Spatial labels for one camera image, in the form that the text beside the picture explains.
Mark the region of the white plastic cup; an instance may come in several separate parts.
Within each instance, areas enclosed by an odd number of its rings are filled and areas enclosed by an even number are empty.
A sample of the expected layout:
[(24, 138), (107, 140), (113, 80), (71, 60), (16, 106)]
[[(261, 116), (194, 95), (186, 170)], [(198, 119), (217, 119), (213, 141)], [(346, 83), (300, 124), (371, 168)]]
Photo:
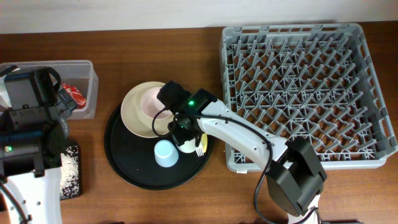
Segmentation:
[(185, 141), (181, 146), (178, 146), (178, 149), (186, 154), (193, 153), (196, 151), (196, 145), (195, 145), (195, 138)]

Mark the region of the light blue plastic cup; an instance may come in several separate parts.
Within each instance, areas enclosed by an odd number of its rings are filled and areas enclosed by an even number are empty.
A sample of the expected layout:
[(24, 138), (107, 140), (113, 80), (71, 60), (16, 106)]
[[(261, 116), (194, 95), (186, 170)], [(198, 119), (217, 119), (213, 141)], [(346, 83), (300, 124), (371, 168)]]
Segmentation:
[(155, 161), (161, 167), (174, 166), (179, 158), (177, 148), (168, 140), (161, 140), (154, 147)]

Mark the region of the pink bowl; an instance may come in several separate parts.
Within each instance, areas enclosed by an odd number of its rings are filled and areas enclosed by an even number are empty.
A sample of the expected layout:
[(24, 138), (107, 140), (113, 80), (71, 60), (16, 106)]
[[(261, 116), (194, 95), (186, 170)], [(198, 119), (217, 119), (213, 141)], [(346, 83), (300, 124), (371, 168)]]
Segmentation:
[(165, 105), (157, 98), (161, 87), (148, 89), (141, 98), (141, 109), (149, 118), (155, 118), (155, 115), (165, 108)]

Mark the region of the red candy wrapper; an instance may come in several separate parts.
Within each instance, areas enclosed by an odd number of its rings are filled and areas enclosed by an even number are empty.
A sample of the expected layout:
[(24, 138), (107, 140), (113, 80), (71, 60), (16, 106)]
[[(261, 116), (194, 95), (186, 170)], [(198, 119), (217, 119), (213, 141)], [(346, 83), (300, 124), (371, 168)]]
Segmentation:
[(86, 98), (83, 96), (78, 88), (72, 85), (67, 85), (66, 83), (63, 83), (62, 86), (74, 99), (74, 101), (78, 105), (78, 109), (83, 109), (86, 106)]

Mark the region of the pile of rice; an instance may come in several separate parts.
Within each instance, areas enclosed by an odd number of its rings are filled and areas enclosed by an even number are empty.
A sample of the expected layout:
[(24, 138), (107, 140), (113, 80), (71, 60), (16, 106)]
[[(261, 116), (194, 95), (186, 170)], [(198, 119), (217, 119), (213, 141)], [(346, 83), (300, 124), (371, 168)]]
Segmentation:
[(60, 200), (77, 197), (80, 193), (78, 160), (68, 154), (61, 154)]

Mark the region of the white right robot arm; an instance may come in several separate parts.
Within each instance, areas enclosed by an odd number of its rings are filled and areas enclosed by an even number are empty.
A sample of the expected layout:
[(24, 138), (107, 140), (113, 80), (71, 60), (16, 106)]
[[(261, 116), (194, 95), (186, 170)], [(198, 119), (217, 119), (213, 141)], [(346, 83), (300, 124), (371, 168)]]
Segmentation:
[(321, 222), (318, 201), (327, 174), (308, 140), (268, 133), (204, 89), (191, 94), (169, 81), (157, 99), (173, 114), (168, 129), (182, 151), (199, 146), (207, 134), (242, 152), (262, 169), (253, 196), (256, 212), (260, 211), (260, 188), (266, 183), (270, 198), (287, 212), (289, 223)]

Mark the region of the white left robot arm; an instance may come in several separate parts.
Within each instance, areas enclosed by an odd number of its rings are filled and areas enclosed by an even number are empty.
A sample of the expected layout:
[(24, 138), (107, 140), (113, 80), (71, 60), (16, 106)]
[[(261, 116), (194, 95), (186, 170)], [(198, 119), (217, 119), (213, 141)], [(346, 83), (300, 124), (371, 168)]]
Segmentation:
[(78, 105), (52, 67), (1, 72), (11, 103), (1, 115), (1, 195), (12, 223), (61, 223), (67, 118)]

